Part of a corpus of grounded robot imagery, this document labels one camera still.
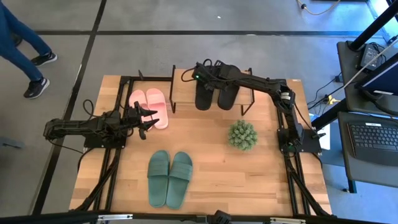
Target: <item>pink slipper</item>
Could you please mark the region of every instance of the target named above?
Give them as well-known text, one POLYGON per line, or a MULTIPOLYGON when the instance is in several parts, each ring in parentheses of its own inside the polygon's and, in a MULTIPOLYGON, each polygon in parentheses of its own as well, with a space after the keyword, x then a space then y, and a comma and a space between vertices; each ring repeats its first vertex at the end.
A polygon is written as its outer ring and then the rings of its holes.
POLYGON ((164 129, 169 125, 169 118, 167 117, 166 100, 164 94, 155 88, 147 90, 148 107, 150 110, 157 111, 152 115, 152 119, 159 118, 155 123, 155 128, 164 129))
MULTIPOLYGON (((145 109, 148 110, 148 103, 147 103, 147 98, 145 97, 145 93, 142 90, 135 90, 133 93, 131 93, 130 98, 129 98, 129 105, 134 108, 134 102, 138 101, 139 105, 145 109)), ((150 116, 146 117, 141 117, 142 122, 144 121, 150 121, 152 118, 150 116)))

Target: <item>white cable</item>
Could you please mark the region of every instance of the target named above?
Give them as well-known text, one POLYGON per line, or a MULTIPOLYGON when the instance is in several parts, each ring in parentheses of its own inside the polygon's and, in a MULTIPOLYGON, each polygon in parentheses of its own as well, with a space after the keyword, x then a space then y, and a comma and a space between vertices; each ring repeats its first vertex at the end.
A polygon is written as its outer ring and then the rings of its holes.
POLYGON ((351 82, 353 82, 353 80, 366 68, 368 67, 370 64, 373 63, 373 61, 375 61, 376 59, 378 59, 387 49, 389 49, 390 47, 392 47, 394 44, 396 44, 398 42, 398 39, 396 39, 393 43, 391 43, 390 46, 386 47, 382 52, 380 52, 378 55, 376 55, 370 62, 368 62, 363 68, 361 68, 345 85, 343 85, 343 87, 337 91, 337 93, 335 95, 338 95, 339 93, 341 93, 341 91, 343 91, 351 82))
MULTIPOLYGON (((309 14, 311 14, 311 15, 319 16, 320 14, 323 14, 323 13, 329 11, 329 10, 332 10, 334 7, 337 6, 337 4, 338 4, 340 1, 341 1, 341 0, 338 0, 338 1, 335 2, 332 6, 330 6, 330 8, 328 8, 327 10, 325 10, 325 11, 323 11, 323 12, 320 12, 320 13, 313 13, 313 12, 311 12, 306 6, 304 7, 304 9, 305 9, 309 14)), ((300 0, 297 0, 297 2, 300 4, 300 7, 303 5, 303 3, 302 3, 300 0)))

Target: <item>monitor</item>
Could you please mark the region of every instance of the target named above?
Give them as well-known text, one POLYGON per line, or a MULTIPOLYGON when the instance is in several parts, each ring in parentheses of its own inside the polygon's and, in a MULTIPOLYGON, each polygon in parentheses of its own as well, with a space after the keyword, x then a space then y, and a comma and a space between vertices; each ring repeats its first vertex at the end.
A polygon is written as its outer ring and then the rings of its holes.
POLYGON ((356 87, 372 94, 398 96, 398 53, 357 83, 356 87))

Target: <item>green slipper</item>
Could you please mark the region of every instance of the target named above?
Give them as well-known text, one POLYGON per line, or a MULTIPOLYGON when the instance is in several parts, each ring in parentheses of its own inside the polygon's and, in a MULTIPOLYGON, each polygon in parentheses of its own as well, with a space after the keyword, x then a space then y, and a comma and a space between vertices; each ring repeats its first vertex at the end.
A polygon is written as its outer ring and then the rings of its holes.
POLYGON ((165 150, 155 152, 148 166, 149 204, 159 208, 166 203, 167 182, 169 181, 170 156, 165 150))
POLYGON ((169 174, 166 205, 172 209, 179 209, 184 201, 185 192, 192 177, 192 160, 185 152, 178 152, 174 156, 169 174))

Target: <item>person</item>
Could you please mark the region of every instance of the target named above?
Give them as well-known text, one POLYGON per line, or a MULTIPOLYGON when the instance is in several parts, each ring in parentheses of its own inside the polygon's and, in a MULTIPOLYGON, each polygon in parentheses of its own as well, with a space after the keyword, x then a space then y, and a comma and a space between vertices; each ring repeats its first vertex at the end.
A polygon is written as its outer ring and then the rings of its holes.
POLYGON ((29 87, 24 97, 34 99, 39 97, 50 85, 37 69, 38 66, 57 60, 57 55, 29 27, 20 22, 0 0, 0 56, 20 68, 30 79, 29 87), (20 36, 39 53, 39 56, 29 60, 15 46, 12 33, 20 36))

